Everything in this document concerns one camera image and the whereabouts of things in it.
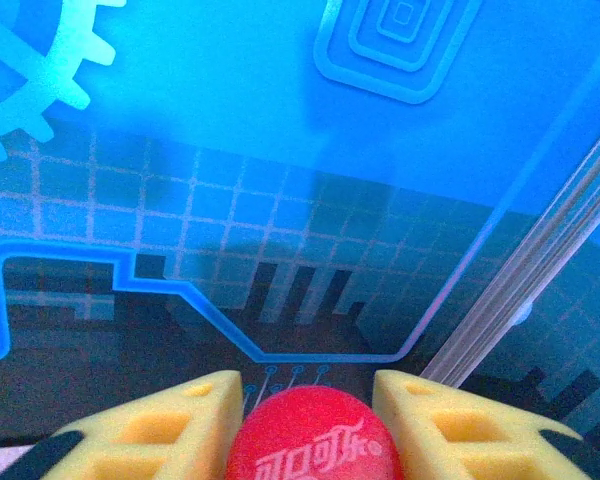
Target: gear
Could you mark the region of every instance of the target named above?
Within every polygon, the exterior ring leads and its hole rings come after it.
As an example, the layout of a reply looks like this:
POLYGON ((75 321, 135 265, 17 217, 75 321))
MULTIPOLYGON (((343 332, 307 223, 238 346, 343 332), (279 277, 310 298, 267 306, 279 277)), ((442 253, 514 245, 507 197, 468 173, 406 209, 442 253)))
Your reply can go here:
MULTIPOLYGON (((111 65, 115 51, 93 33, 98 5, 122 7, 126 0, 62 0, 56 35, 46 56, 41 55, 0 24, 0 60, 27 79, 0 102, 0 136, 21 128, 40 142, 53 138, 42 117, 55 100, 83 110, 89 96, 73 80, 84 59, 111 65)), ((0 161, 7 153, 0 144, 0 161)))

